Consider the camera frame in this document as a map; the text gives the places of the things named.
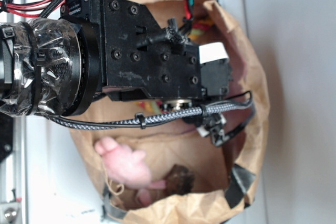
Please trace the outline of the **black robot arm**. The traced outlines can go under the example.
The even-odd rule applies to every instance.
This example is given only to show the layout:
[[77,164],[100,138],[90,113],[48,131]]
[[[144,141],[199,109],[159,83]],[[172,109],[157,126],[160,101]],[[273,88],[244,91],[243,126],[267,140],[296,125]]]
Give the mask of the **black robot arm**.
[[1,24],[1,112],[73,116],[100,97],[113,101],[228,94],[232,69],[223,50],[160,27],[148,8],[127,0],[70,0],[57,20]]

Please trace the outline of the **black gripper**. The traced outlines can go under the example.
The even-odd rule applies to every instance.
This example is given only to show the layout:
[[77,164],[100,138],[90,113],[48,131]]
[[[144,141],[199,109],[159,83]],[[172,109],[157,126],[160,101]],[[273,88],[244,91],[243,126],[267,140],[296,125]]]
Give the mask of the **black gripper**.
[[229,93],[232,69],[224,53],[215,58],[215,51],[191,42],[174,19],[160,27],[145,5],[70,0],[61,17],[79,28],[77,109],[101,94],[113,101],[185,99],[199,105]]

